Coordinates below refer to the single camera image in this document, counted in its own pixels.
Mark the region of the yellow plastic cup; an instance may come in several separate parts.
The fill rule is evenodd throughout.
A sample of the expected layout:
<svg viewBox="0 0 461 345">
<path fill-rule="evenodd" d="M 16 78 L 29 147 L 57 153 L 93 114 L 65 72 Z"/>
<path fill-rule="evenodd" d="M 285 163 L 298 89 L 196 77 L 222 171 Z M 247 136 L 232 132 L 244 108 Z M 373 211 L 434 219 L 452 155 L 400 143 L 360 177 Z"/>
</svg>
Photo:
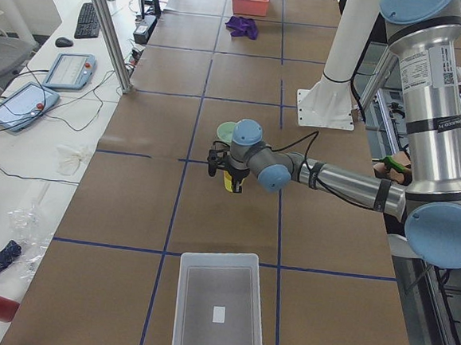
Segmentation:
<svg viewBox="0 0 461 345">
<path fill-rule="evenodd" d="M 224 187 L 231 194 L 238 192 L 238 184 L 236 183 L 233 176 L 227 171 L 224 172 Z"/>
</svg>

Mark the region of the purple microfiber cloth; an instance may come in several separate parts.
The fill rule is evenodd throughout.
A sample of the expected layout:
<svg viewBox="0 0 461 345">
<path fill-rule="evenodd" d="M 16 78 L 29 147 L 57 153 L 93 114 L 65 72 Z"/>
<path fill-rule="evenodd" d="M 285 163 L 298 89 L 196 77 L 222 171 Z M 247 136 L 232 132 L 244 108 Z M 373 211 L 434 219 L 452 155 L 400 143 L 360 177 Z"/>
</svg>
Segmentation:
<svg viewBox="0 0 461 345">
<path fill-rule="evenodd" d="M 225 26 L 230 30 L 231 37 L 246 37 L 250 40 L 258 39 L 259 29 L 254 19 L 232 16 Z"/>
</svg>

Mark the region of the black mini computer box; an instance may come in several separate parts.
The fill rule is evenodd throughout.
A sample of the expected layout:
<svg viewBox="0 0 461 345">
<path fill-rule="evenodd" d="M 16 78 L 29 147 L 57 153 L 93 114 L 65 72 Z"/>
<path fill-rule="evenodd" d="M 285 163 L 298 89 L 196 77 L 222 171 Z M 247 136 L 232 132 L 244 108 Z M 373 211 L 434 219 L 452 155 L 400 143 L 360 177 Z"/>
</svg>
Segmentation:
<svg viewBox="0 0 461 345">
<path fill-rule="evenodd" d="M 139 25 L 136 26 L 133 32 L 133 38 L 136 44 L 146 45 L 151 37 L 153 30 L 157 24 L 155 15 L 145 15 Z"/>
</svg>

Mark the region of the mint green bowl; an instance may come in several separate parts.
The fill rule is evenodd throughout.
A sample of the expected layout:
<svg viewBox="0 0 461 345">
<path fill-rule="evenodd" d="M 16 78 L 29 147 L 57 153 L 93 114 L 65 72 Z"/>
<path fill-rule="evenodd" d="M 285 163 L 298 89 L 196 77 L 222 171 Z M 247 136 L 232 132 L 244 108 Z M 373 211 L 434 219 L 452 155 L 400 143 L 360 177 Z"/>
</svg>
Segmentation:
<svg viewBox="0 0 461 345">
<path fill-rule="evenodd" d="M 232 134 L 235 130 L 236 123 L 232 121 L 227 121 L 224 123 L 220 123 L 217 127 L 217 138 L 225 144 L 231 144 L 232 142 Z"/>
</svg>

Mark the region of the translucent white plastic bin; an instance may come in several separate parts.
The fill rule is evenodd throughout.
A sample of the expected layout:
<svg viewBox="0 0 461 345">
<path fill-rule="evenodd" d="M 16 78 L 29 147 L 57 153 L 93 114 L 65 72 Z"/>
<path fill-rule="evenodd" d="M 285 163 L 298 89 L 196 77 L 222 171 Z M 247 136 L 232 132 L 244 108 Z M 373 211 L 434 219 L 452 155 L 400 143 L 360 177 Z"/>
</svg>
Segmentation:
<svg viewBox="0 0 461 345">
<path fill-rule="evenodd" d="M 259 258 L 183 253 L 171 345 L 263 345 Z"/>
</svg>

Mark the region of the black keyboard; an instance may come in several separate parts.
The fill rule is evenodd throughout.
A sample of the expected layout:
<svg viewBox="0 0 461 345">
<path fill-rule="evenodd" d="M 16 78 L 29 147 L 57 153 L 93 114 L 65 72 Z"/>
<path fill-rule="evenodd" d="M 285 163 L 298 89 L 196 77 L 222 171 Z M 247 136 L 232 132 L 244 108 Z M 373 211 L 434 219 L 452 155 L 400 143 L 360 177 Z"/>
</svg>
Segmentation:
<svg viewBox="0 0 461 345">
<path fill-rule="evenodd" d="M 84 3 L 78 14 L 75 39 L 97 38 L 100 35 L 100 22 L 92 2 Z"/>
</svg>

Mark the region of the crumpled white tissue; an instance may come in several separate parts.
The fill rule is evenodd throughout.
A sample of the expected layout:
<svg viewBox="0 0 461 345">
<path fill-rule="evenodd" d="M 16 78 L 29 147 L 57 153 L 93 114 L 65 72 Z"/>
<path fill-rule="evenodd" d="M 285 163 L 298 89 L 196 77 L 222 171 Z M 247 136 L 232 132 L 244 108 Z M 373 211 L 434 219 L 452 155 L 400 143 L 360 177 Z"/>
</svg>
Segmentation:
<svg viewBox="0 0 461 345">
<path fill-rule="evenodd" d="M 56 149 L 58 153 L 57 172 L 67 176 L 74 175 L 80 165 L 88 163 L 93 156 L 91 149 L 87 146 L 71 147 L 58 144 Z"/>
</svg>

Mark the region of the black computer mouse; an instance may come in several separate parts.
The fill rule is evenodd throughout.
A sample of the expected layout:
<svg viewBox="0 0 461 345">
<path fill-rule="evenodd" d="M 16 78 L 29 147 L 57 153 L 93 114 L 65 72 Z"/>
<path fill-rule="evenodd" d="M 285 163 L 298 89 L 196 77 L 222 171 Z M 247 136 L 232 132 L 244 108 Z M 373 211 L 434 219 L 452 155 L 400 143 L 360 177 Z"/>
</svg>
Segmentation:
<svg viewBox="0 0 461 345">
<path fill-rule="evenodd" d="M 57 48 L 68 48 L 74 45 L 74 42 L 71 39 L 66 37 L 59 37 L 55 40 L 54 44 Z"/>
</svg>

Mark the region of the far blue teach pendant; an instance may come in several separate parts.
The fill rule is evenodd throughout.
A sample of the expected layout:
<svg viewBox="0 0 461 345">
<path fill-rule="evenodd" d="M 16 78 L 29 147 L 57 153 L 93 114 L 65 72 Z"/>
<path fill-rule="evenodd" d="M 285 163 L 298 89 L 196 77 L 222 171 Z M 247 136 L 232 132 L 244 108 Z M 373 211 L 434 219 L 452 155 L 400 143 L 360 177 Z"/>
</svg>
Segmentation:
<svg viewBox="0 0 461 345">
<path fill-rule="evenodd" d="M 42 84 L 52 90 L 76 91 L 92 78 L 96 57 L 92 54 L 60 53 Z"/>
</svg>

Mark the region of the blue teach pendant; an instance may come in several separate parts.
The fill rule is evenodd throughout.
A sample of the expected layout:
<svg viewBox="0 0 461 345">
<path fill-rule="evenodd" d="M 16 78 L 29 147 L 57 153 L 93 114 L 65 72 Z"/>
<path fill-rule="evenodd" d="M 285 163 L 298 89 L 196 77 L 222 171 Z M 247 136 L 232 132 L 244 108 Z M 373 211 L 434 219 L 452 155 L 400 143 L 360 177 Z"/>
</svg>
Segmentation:
<svg viewBox="0 0 461 345">
<path fill-rule="evenodd" d="M 51 88 L 29 82 L 0 103 L 0 127 L 12 132 L 22 131 L 59 99 L 58 92 Z"/>
<path fill-rule="evenodd" d="M 92 54 L 60 53 L 42 84 L 52 90 L 76 91 L 92 78 L 96 57 Z"/>
</svg>

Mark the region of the crumpled clear plastic wrap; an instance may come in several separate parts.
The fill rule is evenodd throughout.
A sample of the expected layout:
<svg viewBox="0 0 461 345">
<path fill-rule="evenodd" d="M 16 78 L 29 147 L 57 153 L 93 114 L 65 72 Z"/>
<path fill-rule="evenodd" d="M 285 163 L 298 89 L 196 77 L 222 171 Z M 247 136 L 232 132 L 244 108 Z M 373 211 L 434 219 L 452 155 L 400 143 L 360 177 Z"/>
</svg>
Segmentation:
<svg viewBox="0 0 461 345">
<path fill-rule="evenodd" d="M 21 247 L 21 254 L 16 260 L 18 274 L 29 284 L 47 252 L 53 230 L 46 226 L 44 212 L 36 199 L 29 207 L 10 211 L 7 217 L 12 238 Z"/>
</svg>

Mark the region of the near blue teach pendant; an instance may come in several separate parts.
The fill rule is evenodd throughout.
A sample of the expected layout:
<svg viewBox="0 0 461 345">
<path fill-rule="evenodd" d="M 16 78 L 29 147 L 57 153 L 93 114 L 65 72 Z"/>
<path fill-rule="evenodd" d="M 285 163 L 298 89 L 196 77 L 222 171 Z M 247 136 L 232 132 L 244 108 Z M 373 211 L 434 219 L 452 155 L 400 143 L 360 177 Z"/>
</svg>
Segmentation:
<svg viewBox="0 0 461 345">
<path fill-rule="evenodd" d="M 12 132 L 22 131 L 59 99 L 58 92 L 51 88 L 29 82 L 0 103 L 0 127 Z"/>
</svg>

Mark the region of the grey office chair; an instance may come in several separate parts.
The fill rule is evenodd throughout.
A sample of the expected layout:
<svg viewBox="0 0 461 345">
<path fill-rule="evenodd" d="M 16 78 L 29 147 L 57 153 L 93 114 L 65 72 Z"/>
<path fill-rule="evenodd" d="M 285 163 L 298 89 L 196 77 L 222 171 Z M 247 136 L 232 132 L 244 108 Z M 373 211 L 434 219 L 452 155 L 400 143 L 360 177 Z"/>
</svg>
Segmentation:
<svg viewBox="0 0 461 345">
<path fill-rule="evenodd" d="M 36 48 L 37 43 L 9 37 L 0 29 L 0 96 Z"/>
</svg>

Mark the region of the aluminium frame post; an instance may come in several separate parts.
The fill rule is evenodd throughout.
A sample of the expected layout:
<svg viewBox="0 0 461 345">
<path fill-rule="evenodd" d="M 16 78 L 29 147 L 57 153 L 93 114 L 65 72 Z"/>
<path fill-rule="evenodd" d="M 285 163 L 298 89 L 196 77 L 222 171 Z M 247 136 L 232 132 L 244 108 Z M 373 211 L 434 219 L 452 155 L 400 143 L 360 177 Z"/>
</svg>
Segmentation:
<svg viewBox="0 0 461 345">
<path fill-rule="evenodd" d="M 115 31 L 115 25 L 111 19 L 111 13 L 106 0 L 92 0 L 95 12 L 100 21 L 106 48 L 117 75 L 122 94 L 128 94 L 132 88 L 130 74 L 127 71 L 123 53 Z"/>
</svg>

